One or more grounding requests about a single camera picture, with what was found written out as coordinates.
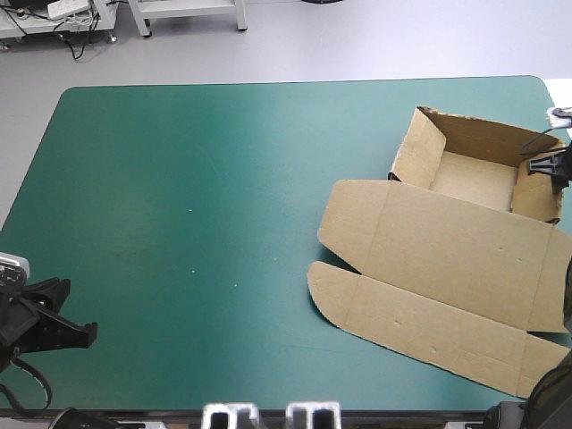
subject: green table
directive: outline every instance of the green table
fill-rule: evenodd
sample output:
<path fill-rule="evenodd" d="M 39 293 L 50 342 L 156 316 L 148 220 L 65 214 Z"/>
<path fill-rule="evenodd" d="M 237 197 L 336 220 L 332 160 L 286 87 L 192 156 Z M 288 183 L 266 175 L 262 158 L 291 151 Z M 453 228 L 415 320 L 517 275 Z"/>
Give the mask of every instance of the green table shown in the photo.
<path fill-rule="evenodd" d="M 334 328 L 306 270 L 335 259 L 316 238 L 333 183 L 384 178 L 416 105 L 542 130 L 551 104 L 532 77 L 66 91 L 0 234 L 32 281 L 71 278 L 65 316 L 99 322 L 89 350 L 27 356 L 53 407 L 507 398 Z M 1 378 L 41 404 L 23 374 Z"/>

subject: cable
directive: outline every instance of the cable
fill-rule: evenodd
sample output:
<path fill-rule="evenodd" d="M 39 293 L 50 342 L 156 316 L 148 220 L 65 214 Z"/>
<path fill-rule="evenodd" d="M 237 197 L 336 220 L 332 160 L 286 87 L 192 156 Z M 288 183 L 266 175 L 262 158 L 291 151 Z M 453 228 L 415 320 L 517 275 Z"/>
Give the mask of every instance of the cable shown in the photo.
<path fill-rule="evenodd" d="M 553 128 L 549 128 L 548 130 L 544 130 L 543 132 L 539 132 L 536 137 L 534 137 L 533 139 L 527 141 L 524 145 L 522 145 L 520 147 L 520 154 L 519 155 L 540 155 L 540 154 L 544 154 L 547 152 L 556 152 L 555 150 L 543 150 L 543 151 L 536 151 L 536 152 L 524 152 L 524 150 L 529 147 L 530 145 L 532 145 L 536 140 L 538 140 L 540 137 L 542 137 L 543 135 L 545 135 L 548 132 L 551 132 L 552 130 L 554 130 Z"/>
<path fill-rule="evenodd" d="M 49 19 L 43 15 L 38 15 L 35 13 L 23 13 L 23 14 L 30 15 L 30 16 L 36 16 L 37 18 L 45 19 L 47 21 L 59 21 L 58 24 L 55 25 L 55 27 L 52 29 L 52 32 L 50 34 L 39 36 L 39 35 L 30 34 L 21 27 L 21 25 L 12 16 L 13 13 L 18 13 L 18 12 L 16 10 L 14 10 L 11 6 L 6 6 L 4 4 L 0 4 L 0 9 L 4 10 L 6 15 L 8 15 L 8 17 L 12 20 L 12 22 L 18 28 L 18 30 L 21 31 L 21 34 L 23 36 L 27 36 L 29 38 L 34 38 L 34 39 L 45 39 L 45 38 L 57 36 L 60 40 L 62 40 L 62 42 L 64 42 L 64 44 L 66 46 L 68 46 L 68 48 L 71 51 L 71 57 L 73 58 L 74 61 L 78 61 L 83 56 L 83 54 L 85 52 L 86 45 L 88 43 L 91 44 L 92 35 L 96 31 L 97 24 L 99 23 L 99 21 L 101 19 L 99 13 L 96 13 L 96 15 L 94 16 L 93 13 L 91 12 L 91 9 L 88 10 L 87 15 L 81 16 L 79 13 L 77 13 L 77 14 L 74 14 L 73 16 L 68 16 L 68 17 L 63 18 L 61 20 L 51 20 L 51 19 Z M 57 29 L 59 29 L 64 24 L 89 26 L 88 34 L 87 34 L 85 40 L 83 41 L 83 44 L 81 45 L 80 52 L 78 54 L 76 54 L 76 50 L 72 45 L 72 39 L 75 36 L 66 39 L 61 34 L 57 33 Z"/>
<path fill-rule="evenodd" d="M 74 61 L 78 61 L 83 56 L 83 53 L 86 49 L 86 45 L 88 44 L 88 42 L 91 44 L 91 36 L 97 28 L 97 24 L 99 23 L 99 18 L 100 18 L 99 13 L 96 13 L 96 17 L 93 20 L 93 23 L 89 25 L 88 35 L 86 36 L 85 40 L 83 41 L 83 45 L 81 45 L 81 50 L 80 50 L 80 53 L 78 55 L 76 55 L 76 51 L 75 51 L 70 39 L 67 39 L 67 40 L 62 39 L 62 41 L 70 48 L 71 57 L 73 58 Z"/>
<path fill-rule="evenodd" d="M 8 17 L 12 20 L 12 22 L 14 23 L 14 25 L 15 25 L 16 27 L 18 27 L 18 30 L 21 31 L 21 34 L 22 34 L 23 36 L 28 36 L 29 38 L 34 38 L 34 39 L 37 39 L 37 40 L 41 40 L 41 39 L 44 39 L 44 38 L 49 38 L 49 37 L 51 37 L 50 34 L 48 34 L 48 35 L 43 35 L 43 36 L 39 36 L 39 35 L 36 35 L 36 34 L 29 34 L 29 33 L 27 33 L 26 31 L 24 31 L 24 29 L 20 26 L 20 24 L 19 24 L 19 23 L 14 19 L 14 17 L 12 16 L 12 13 L 14 13 L 14 12 L 8 11 L 8 10 L 5 9 L 4 7 L 2 7 L 2 9 L 5 11 L 6 15 L 8 15 Z"/>
<path fill-rule="evenodd" d="M 31 409 L 23 407 L 22 404 L 16 398 L 16 395 L 12 392 L 12 390 L 10 390 L 7 386 L 1 383 L 0 383 L 0 392 L 4 394 L 4 396 L 8 399 L 8 402 L 10 403 L 12 408 L 18 414 L 25 417 L 34 417 L 37 414 L 44 411 L 45 409 L 47 409 L 52 403 L 52 397 L 53 397 L 52 388 L 50 387 L 49 383 L 47 382 L 46 378 L 42 375 L 42 373 L 40 373 L 32 365 L 24 362 L 23 360 L 19 359 L 16 356 L 14 356 L 10 360 L 10 363 L 12 364 L 12 366 L 22 370 L 23 372 L 25 372 L 38 382 L 38 384 L 42 387 L 42 389 L 44 389 L 44 394 L 46 395 L 46 403 L 44 404 L 44 407 L 42 409 L 33 411 Z"/>

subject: gray floor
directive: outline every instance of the gray floor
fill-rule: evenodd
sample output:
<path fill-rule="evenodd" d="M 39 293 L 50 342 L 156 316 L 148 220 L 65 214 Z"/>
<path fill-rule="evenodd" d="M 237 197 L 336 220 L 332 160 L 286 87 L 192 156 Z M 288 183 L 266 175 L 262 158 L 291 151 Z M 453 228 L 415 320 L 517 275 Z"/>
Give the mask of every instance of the gray floor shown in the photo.
<path fill-rule="evenodd" d="M 569 78 L 569 0 L 344 0 L 251 3 L 233 16 L 157 21 L 136 31 L 120 5 L 119 43 L 75 63 L 56 41 L 0 54 L 0 225 L 58 97 L 74 86 L 369 80 L 533 74 Z M 109 114 L 114 107 L 109 106 Z"/>

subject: cardboard box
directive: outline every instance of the cardboard box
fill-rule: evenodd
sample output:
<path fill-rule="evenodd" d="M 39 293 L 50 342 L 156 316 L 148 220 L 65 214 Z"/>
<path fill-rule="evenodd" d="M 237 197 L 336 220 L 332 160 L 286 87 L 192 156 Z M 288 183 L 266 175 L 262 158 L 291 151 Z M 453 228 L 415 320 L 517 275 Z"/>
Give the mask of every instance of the cardboard box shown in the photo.
<path fill-rule="evenodd" d="M 360 274 L 308 270 L 320 311 L 341 329 L 525 397 L 568 349 L 527 331 L 564 332 L 572 238 L 561 195 L 526 173 L 536 133 L 417 108 L 392 181 L 339 181 L 319 240 Z M 546 136 L 535 148 L 560 146 Z"/>

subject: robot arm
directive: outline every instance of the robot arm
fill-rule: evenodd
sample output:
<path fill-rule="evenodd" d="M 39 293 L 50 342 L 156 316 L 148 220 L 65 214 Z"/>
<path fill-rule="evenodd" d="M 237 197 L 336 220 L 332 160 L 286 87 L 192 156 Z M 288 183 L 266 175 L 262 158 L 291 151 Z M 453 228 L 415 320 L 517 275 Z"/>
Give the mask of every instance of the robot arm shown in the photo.
<path fill-rule="evenodd" d="M 32 375 L 46 391 L 51 390 L 42 374 L 20 360 L 23 353 L 54 349 L 87 349 L 97 336 L 97 324 L 76 325 L 58 315 L 70 294 L 70 281 L 57 278 L 26 285 L 29 263 L 23 257 L 0 253 L 0 372 L 9 365 Z M 5 385 L 2 392 L 12 407 L 31 416 Z"/>

